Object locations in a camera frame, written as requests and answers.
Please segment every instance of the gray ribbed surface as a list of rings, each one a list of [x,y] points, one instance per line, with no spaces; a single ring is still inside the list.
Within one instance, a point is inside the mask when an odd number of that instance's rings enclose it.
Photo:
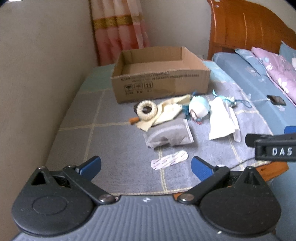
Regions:
[[[122,196],[115,204],[100,206],[72,233],[52,238],[21,233],[14,241],[278,241],[271,234],[241,239],[217,232],[194,206],[179,204],[172,196]]]

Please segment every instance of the plush toy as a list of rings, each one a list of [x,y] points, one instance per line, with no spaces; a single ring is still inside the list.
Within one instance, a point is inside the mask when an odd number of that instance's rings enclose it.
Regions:
[[[188,109],[191,117],[195,121],[201,121],[201,119],[208,114],[210,105],[204,97],[193,96]]]

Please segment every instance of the white letters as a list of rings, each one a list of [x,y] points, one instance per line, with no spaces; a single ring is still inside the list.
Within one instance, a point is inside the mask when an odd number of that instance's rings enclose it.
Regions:
[[[277,148],[274,147],[274,148],[272,148],[272,155],[275,156],[276,154],[277,154]]]
[[[289,147],[288,148],[288,154],[287,154],[288,156],[290,156],[290,155],[292,155],[292,147]]]
[[[279,155],[283,155],[283,156],[285,155],[284,148],[281,149],[281,152],[279,153]]]

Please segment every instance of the gray pouch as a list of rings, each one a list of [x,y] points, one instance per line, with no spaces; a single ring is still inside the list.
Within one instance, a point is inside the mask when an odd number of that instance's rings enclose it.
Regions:
[[[186,119],[175,119],[154,126],[144,134],[147,147],[156,148],[170,143],[171,146],[193,143]]]

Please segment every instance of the beige wall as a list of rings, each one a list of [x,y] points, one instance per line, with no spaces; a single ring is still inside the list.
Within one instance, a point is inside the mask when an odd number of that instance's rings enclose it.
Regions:
[[[0,8],[0,240],[11,204],[43,165],[76,90],[96,66],[88,1],[24,0]]]
[[[296,31],[296,11],[285,0],[251,0]],[[140,0],[151,44],[186,46],[207,57],[211,9],[206,0]]]

